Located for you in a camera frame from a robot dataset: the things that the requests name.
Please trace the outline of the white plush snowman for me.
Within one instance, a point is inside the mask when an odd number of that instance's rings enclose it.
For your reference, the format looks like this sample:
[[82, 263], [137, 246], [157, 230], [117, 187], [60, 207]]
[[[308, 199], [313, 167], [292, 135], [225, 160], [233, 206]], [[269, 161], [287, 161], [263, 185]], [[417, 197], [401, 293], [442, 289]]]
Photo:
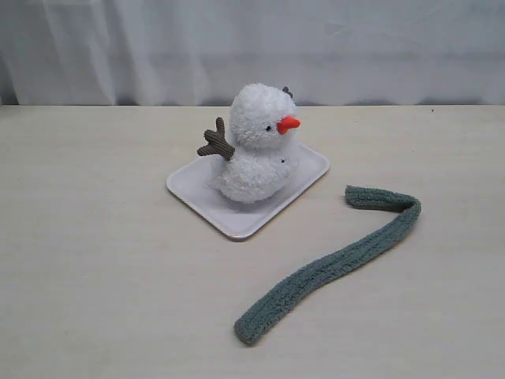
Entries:
[[218, 117], [196, 154], [220, 158], [214, 187], [224, 197], [252, 204], [279, 192], [296, 171], [300, 126], [289, 87], [247, 84], [232, 101], [229, 125]]

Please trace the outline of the green knitted scarf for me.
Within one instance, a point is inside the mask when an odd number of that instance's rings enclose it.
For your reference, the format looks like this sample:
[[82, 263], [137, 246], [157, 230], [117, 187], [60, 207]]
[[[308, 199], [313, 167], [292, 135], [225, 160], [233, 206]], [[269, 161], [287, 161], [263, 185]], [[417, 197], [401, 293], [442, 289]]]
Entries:
[[421, 214], [421, 201], [406, 193], [351, 186], [344, 200], [353, 208], [395, 212], [379, 229], [349, 245], [299, 268], [255, 301], [235, 322], [233, 332], [247, 347], [256, 345], [311, 293], [354, 272], [402, 242]]

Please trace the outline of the white rectangular plastic tray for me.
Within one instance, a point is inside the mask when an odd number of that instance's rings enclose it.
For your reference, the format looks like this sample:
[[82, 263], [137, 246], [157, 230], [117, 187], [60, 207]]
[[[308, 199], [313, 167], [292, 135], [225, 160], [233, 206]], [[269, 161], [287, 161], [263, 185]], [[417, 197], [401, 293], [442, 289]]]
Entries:
[[328, 158], [301, 144], [299, 166], [287, 185], [272, 197], [247, 205], [231, 201], [211, 187], [216, 158], [204, 157], [178, 168], [166, 188], [178, 200], [232, 241], [244, 241], [272, 221], [330, 169]]

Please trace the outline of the white curtain backdrop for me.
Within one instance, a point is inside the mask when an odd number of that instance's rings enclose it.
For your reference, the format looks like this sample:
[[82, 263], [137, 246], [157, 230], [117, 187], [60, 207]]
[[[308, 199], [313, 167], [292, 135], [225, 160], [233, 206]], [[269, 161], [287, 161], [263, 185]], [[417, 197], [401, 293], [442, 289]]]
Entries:
[[4, 1], [4, 105], [501, 104], [501, 1]]

